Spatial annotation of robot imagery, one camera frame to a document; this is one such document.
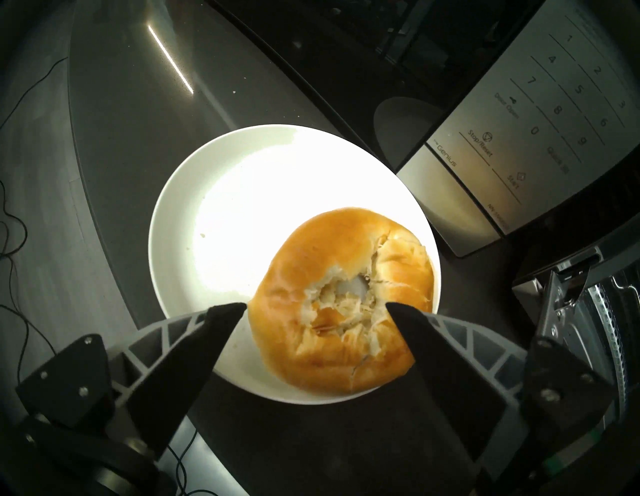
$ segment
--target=white plate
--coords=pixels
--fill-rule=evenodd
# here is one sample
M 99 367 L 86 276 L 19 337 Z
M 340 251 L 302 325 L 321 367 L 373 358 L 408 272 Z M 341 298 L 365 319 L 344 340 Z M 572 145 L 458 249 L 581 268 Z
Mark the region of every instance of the white plate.
M 167 317 L 249 301 L 271 259 L 311 217 L 363 207 L 411 230 L 435 273 L 440 259 L 422 210 L 404 184 L 356 145 L 308 127 L 260 125 L 203 145 L 176 169 L 156 203 L 149 268 Z M 254 394 L 287 403 L 321 404 L 365 393 L 319 396 L 290 386 L 263 365 L 246 314 L 214 368 Z

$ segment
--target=black cable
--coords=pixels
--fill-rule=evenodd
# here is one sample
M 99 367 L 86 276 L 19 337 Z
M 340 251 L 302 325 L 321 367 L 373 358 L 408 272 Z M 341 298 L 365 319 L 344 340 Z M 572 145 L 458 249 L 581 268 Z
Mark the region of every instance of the black cable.
M 182 454 L 180 456 L 178 456 L 175 451 L 171 448 L 171 446 L 169 446 L 169 451 L 171 452 L 171 454 L 173 455 L 173 457 L 178 461 L 178 464 L 175 466 L 175 480 L 178 483 L 178 487 L 180 488 L 180 493 L 177 496 L 190 496 L 192 494 L 213 494 L 213 496 L 218 496 L 216 493 L 214 493 L 213 491 L 209 491 L 208 489 L 196 489 L 194 491 L 191 492 L 186 492 L 187 491 L 187 470 L 186 468 L 184 468 L 184 464 L 182 463 L 182 459 L 184 458 L 184 455 L 187 453 L 187 451 L 189 451 L 189 448 L 191 447 L 191 445 L 193 444 L 193 442 L 195 441 L 196 436 L 198 435 L 198 431 L 194 431 L 193 436 L 191 437 L 191 441 L 189 441 L 189 443 L 187 444 L 187 447 L 182 451 Z M 179 477 L 179 473 L 178 473 L 178 469 L 181 468 L 182 469 L 182 475 L 184 477 L 184 485 L 182 483 L 180 483 L 180 477 Z
M 22 240 L 20 245 L 18 245 L 18 248 L 11 250 L 10 252 L 6 252 L 5 251 L 6 245 L 7 243 L 9 243 L 9 227 L 7 226 L 7 224 L 4 224 L 4 226 L 6 227 L 6 241 L 4 242 L 4 248 L 2 250 L 2 253 L 0 253 L 0 260 L 1 260 L 3 257 L 7 257 L 9 255 L 13 255 L 14 253 L 17 253 L 24 246 L 24 243 L 27 242 L 28 232 L 27 232 L 27 226 L 24 222 L 22 222 L 22 219 L 6 211 L 6 190 L 4 188 L 4 182 L 2 182 L 1 180 L 0 180 L 0 186 L 2 186 L 2 193 L 3 193 L 2 211 L 4 212 L 4 215 L 14 220 L 17 220 L 20 224 L 22 224 L 22 228 L 24 229 L 24 239 Z
M 46 73 L 44 76 L 42 76 L 39 80 L 37 80 L 35 83 L 33 83 L 31 85 L 31 87 L 25 91 L 22 96 L 20 97 L 20 100 L 18 100 L 18 103 L 16 103 L 15 107 L 13 107 L 13 110 L 11 110 L 9 112 L 9 115 L 5 118 L 5 120 L 3 120 L 2 124 L 0 124 L 0 129 L 3 128 L 3 126 L 6 124 L 6 122 L 9 120 L 9 118 L 13 115 L 13 112 L 15 112 L 15 110 L 18 108 L 18 105 L 20 105 L 20 102 L 22 102 L 22 99 L 27 95 L 27 93 L 29 93 L 33 88 L 35 88 L 35 86 L 40 83 L 41 81 L 43 81 L 49 74 L 51 74 L 51 71 L 53 70 L 53 68 L 58 65 L 60 62 L 62 62 L 63 60 L 66 60 L 68 57 L 62 57 L 60 60 L 58 60 L 56 63 L 54 63 L 54 65 L 51 66 L 51 68 L 49 69 L 49 72 Z
M 178 483 L 178 487 L 180 488 L 180 494 L 178 496 L 182 496 L 184 494 L 184 492 L 187 490 L 186 488 L 186 483 L 187 483 L 187 469 L 184 468 L 184 464 L 181 462 L 180 458 L 178 457 L 178 455 L 176 455 L 175 451 L 171 448 L 171 446 L 169 446 L 169 451 L 171 452 L 171 454 L 173 455 L 173 457 L 178 461 L 178 465 L 175 466 L 176 470 L 178 469 L 178 467 L 180 467 L 182 469 L 182 476 L 184 478 L 184 486 L 180 483 L 180 478 L 178 476 L 176 476 L 175 481 Z
M 213 491 L 209 491 L 208 489 L 196 489 L 195 491 L 191 491 L 190 493 L 187 493 L 186 496 L 191 496 L 192 494 L 198 494 L 198 493 L 213 494 L 213 496 L 218 496 L 216 493 L 214 493 Z
M 44 341 L 46 341 L 46 343 L 49 345 L 49 349 L 51 350 L 51 353 L 53 353 L 54 355 L 57 355 L 56 349 L 53 347 L 53 345 L 51 344 L 51 342 L 47 339 L 47 337 L 40 331 L 40 329 L 38 329 L 33 322 L 31 322 L 23 313 L 22 311 L 18 308 L 18 306 L 15 304 L 14 300 L 13 300 L 13 293 L 11 290 L 11 273 L 13 271 L 13 267 L 14 267 L 14 261 L 11 257 L 7 257 L 9 259 L 9 261 L 11 262 L 11 270 L 9 272 L 9 297 L 11 298 L 11 303 L 13 304 L 13 307 L 15 309 L 15 312 L 13 312 L 11 309 L 10 311 L 13 312 L 15 315 L 17 315 L 18 317 L 20 317 L 27 325 L 31 326 L 33 328 L 34 331 L 36 331 L 41 338 L 43 338 Z
M 23 98 L 33 89 L 35 88 L 39 83 L 41 83 L 44 79 L 46 79 L 46 77 L 51 74 L 51 71 L 53 71 L 54 67 L 56 65 L 58 65 L 60 62 L 62 62 L 63 60 L 66 60 L 68 57 L 62 57 L 60 60 L 56 61 L 51 68 L 49 69 L 49 71 L 42 76 L 39 80 L 37 80 L 35 83 L 33 83 L 20 97 L 20 99 L 17 101 L 17 103 L 14 105 L 13 109 L 9 112 L 9 115 L 3 120 L 2 124 L 0 124 L 0 130 L 4 127 L 4 125 L 6 124 L 6 122 L 9 120 L 9 118 L 13 115 L 13 112 L 15 112 L 15 110 L 18 108 L 18 105 L 20 105 L 20 102 L 22 102 Z M 49 345 L 49 348 L 51 349 L 51 352 L 56 355 L 56 350 L 55 348 L 53 348 L 53 345 L 51 344 L 51 342 L 46 338 L 46 336 L 35 326 L 33 325 L 33 323 L 22 313 L 22 311 L 20 310 L 20 306 L 19 306 L 19 297 L 18 295 L 16 295 L 16 300 L 18 300 L 18 303 L 16 303 L 16 301 L 13 299 L 13 289 L 12 289 L 12 285 L 11 285 L 11 280 L 12 280 L 12 275 L 13 275 L 13 270 L 15 269 L 15 262 L 13 261 L 11 255 L 15 255 L 17 252 L 20 251 L 20 249 L 24 246 L 24 243 L 27 242 L 27 238 L 29 236 L 29 231 L 27 229 L 26 224 L 22 221 L 22 219 L 20 219 L 19 217 L 16 217 L 13 214 L 10 214 L 7 210 L 6 210 L 6 189 L 4 188 L 4 182 L 2 182 L 0 180 L 0 186 L 2 186 L 2 191 L 3 191 L 3 202 L 2 202 L 2 210 L 4 212 L 4 214 L 7 217 L 10 217 L 11 219 L 19 222 L 22 225 L 22 229 L 24 230 L 24 238 L 22 239 L 22 241 L 20 242 L 20 244 L 18 245 L 18 247 L 14 248 L 13 250 L 11 250 L 10 252 L 6 251 L 6 247 L 9 243 L 9 237 L 10 237 L 10 230 L 9 230 L 9 226 L 4 222 L 4 221 L 0 221 L 3 225 L 4 228 L 6 229 L 6 239 L 4 240 L 4 246 L 2 251 L 0 252 L 0 260 L 7 258 L 9 259 L 9 261 L 11 262 L 11 268 L 9 270 L 9 297 L 11 298 L 11 303 L 13 305 L 13 310 L 9 307 L 7 307 L 6 305 L 2 305 L 0 304 L 0 308 L 3 308 L 9 312 L 11 312 L 12 314 L 14 314 L 15 316 L 19 317 L 22 319 L 22 322 L 24 322 L 24 327 L 25 327 L 25 336 L 24 336 L 24 341 L 22 342 L 22 349 L 20 350 L 20 357 L 18 358 L 18 368 L 17 368 L 17 372 L 16 375 L 18 377 L 18 384 L 20 383 L 20 370 L 22 369 L 22 359 L 24 358 L 24 353 L 27 349 L 27 344 L 29 342 L 29 326 L 31 326 L 34 331 L 36 331 L 41 338 L 43 338 L 44 341 L 46 341 L 46 343 Z M 17 269 L 15 269 L 15 277 L 17 280 L 18 277 L 18 271 Z

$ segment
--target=dark countertop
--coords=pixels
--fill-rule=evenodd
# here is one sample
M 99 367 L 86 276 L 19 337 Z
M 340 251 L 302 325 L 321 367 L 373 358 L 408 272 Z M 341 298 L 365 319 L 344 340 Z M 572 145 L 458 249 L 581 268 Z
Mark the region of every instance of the dark countertop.
M 250 125 L 300 124 L 337 134 L 301 90 L 205 2 L 79 2 L 69 63 L 84 188 L 139 327 L 163 318 L 148 269 L 148 227 L 162 187 L 185 157 Z M 460 260 L 440 241 L 441 313 L 513 338 L 519 307 L 510 290 L 511 247 L 499 242 Z M 356 400 L 314 407 L 255 397 L 212 375 L 189 417 L 250 494 L 468 494 L 473 478 L 415 371 Z
M 84 188 L 107 260 L 140 327 L 164 318 L 148 270 L 151 214 L 166 180 L 190 153 L 258 124 L 337 134 L 296 85 L 207 3 L 78 2 L 69 60 Z

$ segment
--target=bagel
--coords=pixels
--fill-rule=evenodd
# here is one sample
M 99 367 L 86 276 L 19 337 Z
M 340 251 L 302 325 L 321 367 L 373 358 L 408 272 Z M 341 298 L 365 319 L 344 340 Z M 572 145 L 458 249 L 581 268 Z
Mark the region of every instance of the bagel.
M 361 276 L 358 297 L 340 287 Z M 268 369 L 310 392 L 355 393 L 405 374 L 413 356 L 385 307 L 431 311 L 433 268 L 407 229 L 365 209 L 320 214 L 285 241 L 248 304 Z

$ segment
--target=microwave control panel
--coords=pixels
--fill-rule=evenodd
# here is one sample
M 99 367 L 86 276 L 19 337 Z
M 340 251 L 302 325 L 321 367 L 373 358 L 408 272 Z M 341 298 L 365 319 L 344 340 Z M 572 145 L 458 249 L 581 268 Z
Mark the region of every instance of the microwave control panel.
M 508 234 L 639 143 L 620 50 L 579 2 L 547 0 L 426 145 Z

